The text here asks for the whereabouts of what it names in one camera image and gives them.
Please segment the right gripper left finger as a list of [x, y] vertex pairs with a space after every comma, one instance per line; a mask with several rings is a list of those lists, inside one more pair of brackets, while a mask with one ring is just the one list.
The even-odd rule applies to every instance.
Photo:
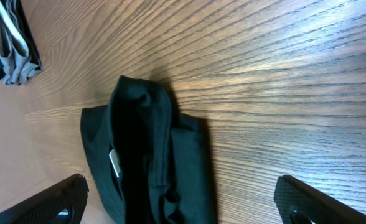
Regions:
[[86, 178], [74, 174], [0, 213], [0, 223], [80, 223], [87, 205]]

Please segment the black t-shirt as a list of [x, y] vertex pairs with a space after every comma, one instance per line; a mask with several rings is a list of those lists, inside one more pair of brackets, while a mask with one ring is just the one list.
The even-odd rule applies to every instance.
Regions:
[[162, 84], [119, 78], [107, 105], [82, 110], [82, 144], [116, 223], [216, 223], [209, 136]]

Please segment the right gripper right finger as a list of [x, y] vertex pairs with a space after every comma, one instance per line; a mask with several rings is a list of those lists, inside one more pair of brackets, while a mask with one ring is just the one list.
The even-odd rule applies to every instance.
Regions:
[[366, 215], [291, 175], [278, 177], [274, 202], [284, 224], [366, 224]]

